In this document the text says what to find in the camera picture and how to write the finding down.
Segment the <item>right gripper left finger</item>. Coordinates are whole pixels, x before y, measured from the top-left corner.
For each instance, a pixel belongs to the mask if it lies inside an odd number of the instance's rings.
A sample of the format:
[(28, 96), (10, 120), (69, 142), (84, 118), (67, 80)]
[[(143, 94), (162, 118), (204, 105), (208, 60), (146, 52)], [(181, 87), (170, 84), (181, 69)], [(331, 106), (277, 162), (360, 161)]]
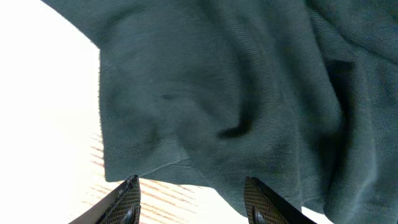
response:
[(70, 224), (139, 224), (140, 213), (140, 182), (133, 175)]

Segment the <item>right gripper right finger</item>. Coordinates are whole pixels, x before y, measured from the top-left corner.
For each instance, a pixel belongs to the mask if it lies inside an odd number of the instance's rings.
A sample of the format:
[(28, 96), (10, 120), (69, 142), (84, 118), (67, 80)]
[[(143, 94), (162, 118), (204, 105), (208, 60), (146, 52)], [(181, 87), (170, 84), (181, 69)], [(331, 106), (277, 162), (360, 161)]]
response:
[(244, 205), (250, 224), (316, 224), (257, 177), (246, 177)]

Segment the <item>black polo shirt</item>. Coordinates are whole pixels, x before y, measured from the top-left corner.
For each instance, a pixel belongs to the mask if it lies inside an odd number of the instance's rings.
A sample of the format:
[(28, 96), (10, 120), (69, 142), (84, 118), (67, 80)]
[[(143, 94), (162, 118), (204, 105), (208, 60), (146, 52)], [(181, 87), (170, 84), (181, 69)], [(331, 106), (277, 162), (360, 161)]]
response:
[(333, 223), (397, 222), (397, 2), (46, 0), (99, 48), (108, 182), (257, 177)]

